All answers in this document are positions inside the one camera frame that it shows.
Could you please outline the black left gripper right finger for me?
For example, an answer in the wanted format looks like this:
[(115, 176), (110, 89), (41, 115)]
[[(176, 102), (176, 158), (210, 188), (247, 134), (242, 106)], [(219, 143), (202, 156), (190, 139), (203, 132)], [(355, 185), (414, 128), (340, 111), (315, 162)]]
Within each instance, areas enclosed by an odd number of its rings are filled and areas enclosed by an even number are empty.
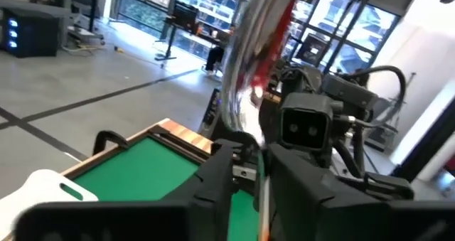
[(455, 202), (379, 200), (362, 179), (334, 175), (269, 145), (272, 191), (286, 241), (455, 241)]

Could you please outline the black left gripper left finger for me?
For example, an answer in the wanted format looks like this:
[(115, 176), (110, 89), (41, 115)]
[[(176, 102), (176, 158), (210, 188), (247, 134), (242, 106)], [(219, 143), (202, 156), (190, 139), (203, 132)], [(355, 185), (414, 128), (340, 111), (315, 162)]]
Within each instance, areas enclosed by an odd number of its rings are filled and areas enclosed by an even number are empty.
[(233, 149), (222, 146), (160, 200), (53, 202), (20, 215), (15, 241), (226, 241)]

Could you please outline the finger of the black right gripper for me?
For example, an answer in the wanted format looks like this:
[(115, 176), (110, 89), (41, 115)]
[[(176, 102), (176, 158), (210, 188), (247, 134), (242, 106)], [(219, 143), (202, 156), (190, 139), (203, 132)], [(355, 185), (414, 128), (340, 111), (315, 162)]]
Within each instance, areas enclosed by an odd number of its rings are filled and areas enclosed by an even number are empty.
[(260, 152), (256, 139), (247, 132), (230, 132), (216, 138), (211, 144), (211, 155), (223, 147), (229, 148), (233, 156), (258, 156)]
[(379, 200), (414, 199), (414, 191), (407, 180), (371, 172), (365, 174), (365, 193)]

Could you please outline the silver spoon red handle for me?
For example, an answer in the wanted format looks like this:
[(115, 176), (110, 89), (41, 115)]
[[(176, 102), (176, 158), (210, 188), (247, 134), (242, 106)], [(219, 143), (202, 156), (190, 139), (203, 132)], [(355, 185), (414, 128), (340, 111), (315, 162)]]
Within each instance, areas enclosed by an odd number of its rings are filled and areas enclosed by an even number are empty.
[(257, 241), (269, 241), (270, 234), (270, 178), (259, 109), (271, 72), (286, 44), (295, 2), (247, 0), (223, 60), (221, 117), (231, 130), (252, 137), (252, 154), (257, 157)]

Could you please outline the green table mat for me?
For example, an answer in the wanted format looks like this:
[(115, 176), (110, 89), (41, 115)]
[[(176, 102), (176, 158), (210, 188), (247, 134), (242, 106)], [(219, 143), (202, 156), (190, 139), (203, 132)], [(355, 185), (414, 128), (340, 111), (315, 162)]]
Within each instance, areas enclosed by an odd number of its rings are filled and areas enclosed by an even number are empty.
[[(144, 139), (73, 179), (98, 200), (158, 200), (183, 183), (198, 166), (164, 145)], [(228, 241), (257, 241), (258, 213), (253, 197), (232, 197)]]

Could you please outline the person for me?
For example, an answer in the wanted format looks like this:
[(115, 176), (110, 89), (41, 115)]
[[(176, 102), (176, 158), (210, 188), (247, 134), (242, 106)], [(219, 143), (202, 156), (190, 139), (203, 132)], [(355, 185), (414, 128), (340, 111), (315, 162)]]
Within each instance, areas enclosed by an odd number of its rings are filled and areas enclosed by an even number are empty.
[(215, 64), (220, 63), (223, 59), (225, 52), (225, 46), (228, 44), (231, 35), (235, 31), (235, 25), (231, 25), (229, 29), (222, 30), (216, 36), (216, 39), (219, 40), (219, 44), (214, 48), (211, 48), (208, 54), (208, 58), (205, 64), (205, 71), (209, 75), (214, 75)]

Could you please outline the black standing desk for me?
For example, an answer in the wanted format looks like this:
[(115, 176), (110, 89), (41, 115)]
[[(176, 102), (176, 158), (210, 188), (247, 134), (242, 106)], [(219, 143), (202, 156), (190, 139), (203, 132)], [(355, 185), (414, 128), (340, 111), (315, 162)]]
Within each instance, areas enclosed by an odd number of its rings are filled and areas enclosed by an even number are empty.
[(198, 8), (183, 3), (182, 1), (177, 1), (175, 3), (172, 14), (165, 18), (165, 23), (171, 27), (170, 37), (168, 40), (159, 40), (159, 42), (168, 42), (166, 52), (163, 55), (157, 54), (154, 60), (164, 61), (176, 59), (176, 57), (171, 55), (171, 47), (174, 42), (176, 31), (180, 29), (191, 35), (196, 35), (199, 27), (198, 22), (196, 21), (198, 12)]

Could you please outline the white plastic bin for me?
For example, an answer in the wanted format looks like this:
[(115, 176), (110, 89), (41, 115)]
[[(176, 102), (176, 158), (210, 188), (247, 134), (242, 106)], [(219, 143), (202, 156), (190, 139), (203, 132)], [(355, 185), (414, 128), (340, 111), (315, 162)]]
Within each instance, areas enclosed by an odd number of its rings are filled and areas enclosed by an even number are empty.
[(60, 201), (98, 201), (98, 197), (56, 171), (34, 171), (19, 189), (0, 199), (0, 240), (11, 234), (17, 217), (26, 209)]

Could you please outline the black computer blue lights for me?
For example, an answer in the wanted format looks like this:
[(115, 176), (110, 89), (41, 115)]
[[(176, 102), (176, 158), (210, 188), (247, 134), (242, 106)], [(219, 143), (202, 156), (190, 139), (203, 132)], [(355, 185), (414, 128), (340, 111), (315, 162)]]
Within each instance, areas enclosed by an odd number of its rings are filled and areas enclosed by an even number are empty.
[(50, 14), (0, 8), (0, 50), (17, 58), (55, 57), (59, 26)]

